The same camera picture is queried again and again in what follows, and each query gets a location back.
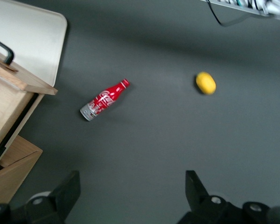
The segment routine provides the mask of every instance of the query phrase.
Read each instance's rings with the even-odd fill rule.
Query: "wooden drawer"
[[[0,203],[8,203],[42,153],[18,133],[43,96],[57,90],[15,63],[3,64],[2,58],[0,54]]]

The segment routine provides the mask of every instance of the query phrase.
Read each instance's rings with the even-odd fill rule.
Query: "white board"
[[[67,21],[59,13],[11,0],[0,0],[0,42],[14,61],[55,85]],[[0,53],[6,51],[0,47]]]

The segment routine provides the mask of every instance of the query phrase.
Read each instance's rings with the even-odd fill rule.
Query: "red aluminum bottle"
[[[104,109],[112,105],[129,85],[129,81],[124,79],[117,85],[109,87],[82,107],[80,112],[88,121],[91,121]]]

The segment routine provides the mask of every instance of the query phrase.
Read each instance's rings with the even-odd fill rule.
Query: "yellow lemon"
[[[210,95],[216,90],[216,83],[213,77],[205,71],[200,72],[196,76],[196,83],[204,94]]]

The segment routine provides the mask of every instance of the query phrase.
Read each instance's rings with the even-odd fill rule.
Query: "wire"
[[[206,0],[206,2],[208,3],[208,5],[209,5],[209,7],[210,7],[210,10],[211,10],[211,12],[213,13],[213,15],[214,15],[216,21],[217,21],[222,27],[229,27],[229,26],[235,25],[235,24],[240,23],[240,22],[244,21],[245,19],[247,19],[247,18],[249,18],[249,17],[252,16],[251,14],[245,14],[245,15],[239,17],[238,19],[232,20],[232,21],[227,22],[227,23],[222,23],[222,22],[218,19],[218,17],[216,16],[216,14],[215,14],[215,12],[214,12],[212,6],[211,6],[210,0]]]
[[[252,0],[251,0],[251,2],[248,0],[248,8],[253,8],[252,7]]]
[[[259,10],[258,6],[257,6],[257,3],[256,3],[256,0],[254,0],[254,5],[255,5],[256,9]]]
[[[242,21],[244,21],[244,20],[246,20],[246,19],[248,19],[248,18],[250,18],[250,17],[255,17],[255,16],[256,16],[256,15],[250,14],[250,13],[249,13],[249,14],[244,14],[243,16],[241,16],[241,17],[239,17],[239,18],[237,18],[237,19],[234,19],[234,20],[232,20],[232,21],[230,21],[230,22],[222,23],[222,22],[218,19],[218,17],[216,16],[216,14],[215,14],[215,12],[214,12],[212,6],[211,6],[210,0],[206,0],[206,2],[207,2],[207,4],[209,5],[210,10],[211,10],[212,14],[214,15],[216,21],[217,21],[222,27],[229,27],[229,26],[238,24],[238,23],[240,23],[240,22],[242,22]],[[269,15],[269,16],[262,16],[262,17],[259,17],[259,16],[258,16],[258,18],[273,18],[273,16],[272,16],[272,15]]]

